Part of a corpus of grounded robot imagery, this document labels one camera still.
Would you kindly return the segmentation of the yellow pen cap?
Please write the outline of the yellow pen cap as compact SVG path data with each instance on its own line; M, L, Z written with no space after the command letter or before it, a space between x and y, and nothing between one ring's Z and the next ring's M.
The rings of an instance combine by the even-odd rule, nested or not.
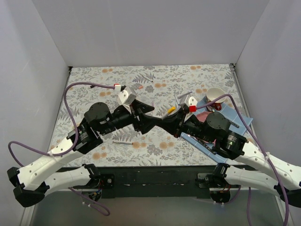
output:
M173 107L171 107L170 109L168 109L167 113L170 114L170 113L172 113L174 110L176 110L176 107L175 107L175 106L173 106Z

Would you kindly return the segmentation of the yellow marker pen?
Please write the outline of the yellow marker pen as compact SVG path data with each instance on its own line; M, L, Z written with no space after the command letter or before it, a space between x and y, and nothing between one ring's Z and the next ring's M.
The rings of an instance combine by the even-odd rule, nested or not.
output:
M167 111L161 119L165 119L166 117L168 117L171 114L171 111Z

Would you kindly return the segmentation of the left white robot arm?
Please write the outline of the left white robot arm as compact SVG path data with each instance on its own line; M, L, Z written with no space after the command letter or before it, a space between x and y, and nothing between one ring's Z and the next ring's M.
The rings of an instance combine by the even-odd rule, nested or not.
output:
M154 107L137 100L130 104L129 109L120 105L113 113L103 102L93 104L79 126L56 147L28 165L7 170L15 199L23 207L30 207L57 190L73 186L96 188L100 183L100 173L93 164L69 172L59 173L58 170L102 144L102 135L128 125L147 133L162 121L147 114L153 110Z

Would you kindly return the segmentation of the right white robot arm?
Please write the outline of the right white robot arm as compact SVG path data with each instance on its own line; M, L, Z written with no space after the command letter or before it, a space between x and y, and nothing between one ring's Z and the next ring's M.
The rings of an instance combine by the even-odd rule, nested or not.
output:
M271 154L264 154L263 149L230 130L230 121L221 113L210 113L204 122L195 115L187 117L182 110L159 119L156 126L174 137L182 133L192 137L214 142L213 151L218 155L249 165L261 172L255 176L257 188L271 189L272 193L288 200L294 207L301 206L301 168L287 163Z

